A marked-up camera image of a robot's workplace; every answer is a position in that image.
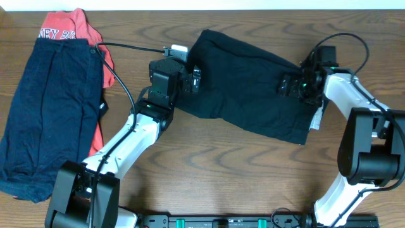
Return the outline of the black shorts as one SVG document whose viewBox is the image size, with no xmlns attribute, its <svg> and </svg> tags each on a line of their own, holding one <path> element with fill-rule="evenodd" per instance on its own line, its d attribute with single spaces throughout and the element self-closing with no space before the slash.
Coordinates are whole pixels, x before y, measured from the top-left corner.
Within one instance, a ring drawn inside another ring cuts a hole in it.
<svg viewBox="0 0 405 228">
<path fill-rule="evenodd" d="M 203 30 L 188 67 L 201 70 L 197 94 L 182 93 L 176 107 L 199 118 L 222 118 L 241 129 L 288 143 L 306 144 L 317 107 L 278 89 L 301 69 L 221 32 Z"/>
</svg>

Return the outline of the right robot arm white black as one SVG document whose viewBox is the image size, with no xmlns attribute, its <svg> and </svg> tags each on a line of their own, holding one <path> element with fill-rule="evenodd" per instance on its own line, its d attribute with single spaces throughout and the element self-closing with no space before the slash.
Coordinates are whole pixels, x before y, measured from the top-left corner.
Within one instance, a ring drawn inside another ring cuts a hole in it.
<svg viewBox="0 0 405 228">
<path fill-rule="evenodd" d="M 343 227 L 368 195 L 404 182 L 404 112 L 379 102 L 355 72 L 341 68 L 333 46 L 315 46 L 301 68 L 300 75 L 284 76 L 280 95 L 317 107 L 328 99 L 347 124 L 337 156 L 338 176 L 299 225 Z"/>
</svg>

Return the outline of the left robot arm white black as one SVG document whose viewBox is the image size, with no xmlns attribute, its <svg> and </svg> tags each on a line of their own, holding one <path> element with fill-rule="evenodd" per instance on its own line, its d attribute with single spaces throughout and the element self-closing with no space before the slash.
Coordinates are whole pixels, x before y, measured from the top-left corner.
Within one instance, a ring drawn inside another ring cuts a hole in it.
<svg viewBox="0 0 405 228">
<path fill-rule="evenodd" d="M 148 97 L 139 97 L 121 130 L 95 155 L 62 165 L 46 227 L 136 227 L 138 216 L 119 206 L 120 182 L 170 125 L 178 95 L 198 92 L 201 70 L 167 57 L 150 62 L 149 76 Z"/>
</svg>

